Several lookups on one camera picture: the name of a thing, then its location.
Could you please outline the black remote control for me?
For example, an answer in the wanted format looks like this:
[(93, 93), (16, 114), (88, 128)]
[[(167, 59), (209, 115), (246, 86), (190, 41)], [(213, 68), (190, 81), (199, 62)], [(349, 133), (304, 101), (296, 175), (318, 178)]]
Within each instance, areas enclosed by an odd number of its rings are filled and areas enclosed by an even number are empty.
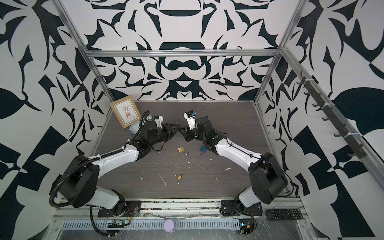
[(304, 218), (300, 209), (266, 210), (266, 217), (270, 221), (302, 220)]

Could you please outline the purple round lid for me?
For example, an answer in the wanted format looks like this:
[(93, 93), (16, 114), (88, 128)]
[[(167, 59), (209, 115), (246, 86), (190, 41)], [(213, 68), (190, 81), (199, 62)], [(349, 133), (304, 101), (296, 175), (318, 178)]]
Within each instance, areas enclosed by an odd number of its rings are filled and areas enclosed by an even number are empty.
[(173, 233), (176, 229), (176, 223), (173, 220), (166, 220), (164, 222), (164, 230), (167, 233)]

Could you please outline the blue square alarm clock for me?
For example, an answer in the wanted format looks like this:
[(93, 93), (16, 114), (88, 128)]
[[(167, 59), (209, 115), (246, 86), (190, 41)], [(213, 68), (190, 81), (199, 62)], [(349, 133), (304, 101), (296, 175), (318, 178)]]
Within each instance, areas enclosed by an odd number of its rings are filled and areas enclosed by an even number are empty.
[(140, 129), (140, 121), (135, 122), (130, 126), (130, 131), (135, 135)]

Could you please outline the blue padlock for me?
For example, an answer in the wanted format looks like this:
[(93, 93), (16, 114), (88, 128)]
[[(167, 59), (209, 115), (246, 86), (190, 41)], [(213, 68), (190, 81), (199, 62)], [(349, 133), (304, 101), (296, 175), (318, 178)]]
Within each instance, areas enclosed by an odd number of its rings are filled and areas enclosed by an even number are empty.
[(204, 154), (206, 151), (207, 151), (207, 148), (206, 148), (204, 145), (202, 145), (202, 146), (200, 147), (200, 149), (199, 149), (199, 155)]

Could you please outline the right circuit board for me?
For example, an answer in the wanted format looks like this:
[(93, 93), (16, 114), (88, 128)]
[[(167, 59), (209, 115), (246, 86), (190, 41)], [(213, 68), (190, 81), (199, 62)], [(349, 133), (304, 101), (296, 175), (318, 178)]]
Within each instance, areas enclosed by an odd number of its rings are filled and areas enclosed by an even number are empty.
[(257, 228), (255, 219), (241, 219), (239, 220), (239, 232), (245, 236), (251, 234)]

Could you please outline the circuit board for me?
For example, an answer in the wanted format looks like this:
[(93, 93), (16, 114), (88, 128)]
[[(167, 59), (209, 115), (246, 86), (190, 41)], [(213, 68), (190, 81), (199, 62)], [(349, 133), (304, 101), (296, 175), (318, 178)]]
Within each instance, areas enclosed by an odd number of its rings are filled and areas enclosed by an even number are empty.
[(108, 228), (125, 228), (130, 224), (130, 218), (128, 218), (127, 220), (113, 220), (112, 222), (108, 223)]
[(251, 234), (257, 228), (255, 219), (241, 219), (239, 220), (239, 232), (245, 236)]

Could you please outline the left circuit board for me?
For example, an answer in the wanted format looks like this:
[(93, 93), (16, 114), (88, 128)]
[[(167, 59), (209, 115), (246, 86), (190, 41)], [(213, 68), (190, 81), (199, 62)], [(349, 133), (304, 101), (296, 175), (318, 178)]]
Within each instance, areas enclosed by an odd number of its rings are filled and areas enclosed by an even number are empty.
[(128, 218), (127, 220), (113, 220), (112, 222), (108, 223), (108, 228), (125, 228), (130, 224), (130, 218)]

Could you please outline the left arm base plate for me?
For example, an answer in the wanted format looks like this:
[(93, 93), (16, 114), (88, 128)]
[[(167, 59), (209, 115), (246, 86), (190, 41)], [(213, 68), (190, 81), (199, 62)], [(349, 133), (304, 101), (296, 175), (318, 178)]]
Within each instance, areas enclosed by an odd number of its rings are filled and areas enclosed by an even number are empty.
[(99, 218), (112, 218), (112, 217), (137, 217), (141, 212), (141, 201), (125, 201), (125, 203), (118, 203), (112, 210), (100, 208), (97, 216)]

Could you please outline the wooden picture frame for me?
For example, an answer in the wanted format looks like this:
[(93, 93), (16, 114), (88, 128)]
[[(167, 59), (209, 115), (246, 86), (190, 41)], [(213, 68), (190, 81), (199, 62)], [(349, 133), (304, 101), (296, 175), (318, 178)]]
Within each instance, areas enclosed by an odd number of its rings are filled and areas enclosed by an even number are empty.
[(130, 127), (141, 119), (140, 111), (132, 96), (127, 96), (114, 101), (110, 103), (110, 107), (124, 129)]

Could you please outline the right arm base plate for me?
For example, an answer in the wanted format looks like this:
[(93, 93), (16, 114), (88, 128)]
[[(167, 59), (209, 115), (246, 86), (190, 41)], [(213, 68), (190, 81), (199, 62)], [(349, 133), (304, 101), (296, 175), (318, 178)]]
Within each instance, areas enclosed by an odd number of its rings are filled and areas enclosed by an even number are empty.
[(235, 200), (222, 200), (220, 214), (229, 216), (254, 216), (259, 217), (263, 215), (263, 208), (261, 203), (254, 204), (247, 208), (240, 201)]

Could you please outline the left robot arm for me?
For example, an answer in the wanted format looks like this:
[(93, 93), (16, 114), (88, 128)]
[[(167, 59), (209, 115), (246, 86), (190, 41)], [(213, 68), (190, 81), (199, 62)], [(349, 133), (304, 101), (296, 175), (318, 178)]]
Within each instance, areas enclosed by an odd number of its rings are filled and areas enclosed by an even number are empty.
[(114, 169), (144, 158), (156, 144), (168, 142), (180, 129), (178, 123), (163, 123), (161, 116), (148, 120), (149, 115), (150, 111), (145, 111), (138, 131), (119, 149), (89, 158), (75, 157), (53, 187), (50, 206), (100, 207), (113, 216), (126, 213), (125, 198), (116, 190), (99, 187), (98, 180)]

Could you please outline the black coat hook rack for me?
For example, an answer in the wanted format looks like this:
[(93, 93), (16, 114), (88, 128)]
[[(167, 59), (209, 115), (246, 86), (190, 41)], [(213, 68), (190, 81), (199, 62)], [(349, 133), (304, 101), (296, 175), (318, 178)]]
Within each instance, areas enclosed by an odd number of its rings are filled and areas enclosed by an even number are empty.
[(326, 115), (323, 118), (323, 121), (329, 121), (333, 124), (337, 133), (334, 134), (336, 138), (343, 138), (347, 145), (353, 151), (350, 154), (351, 157), (358, 157), (362, 159), (368, 154), (365, 150), (363, 141), (361, 140), (361, 135), (355, 130), (337, 108), (328, 95), (319, 87), (317, 82), (314, 79), (307, 79), (304, 76), (301, 76), (301, 80), (298, 82), (299, 85), (305, 87), (307, 92), (305, 95), (310, 95), (315, 103), (313, 107), (318, 108), (324, 112)]

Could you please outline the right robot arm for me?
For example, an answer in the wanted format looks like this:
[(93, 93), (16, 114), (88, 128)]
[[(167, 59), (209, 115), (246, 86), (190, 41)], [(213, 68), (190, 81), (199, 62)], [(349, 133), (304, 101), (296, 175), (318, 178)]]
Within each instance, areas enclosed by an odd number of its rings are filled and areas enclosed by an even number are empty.
[(201, 141), (207, 151), (231, 160), (248, 173), (251, 186), (234, 199), (237, 213), (260, 203), (270, 204), (276, 198), (291, 196), (291, 193), (282, 194), (291, 178), (273, 154), (255, 153), (234, 143), (227, 133), (216, 130), (208, 117), (186, 117), (186, 120), (188, 125), (180, 128), (186, 142)]

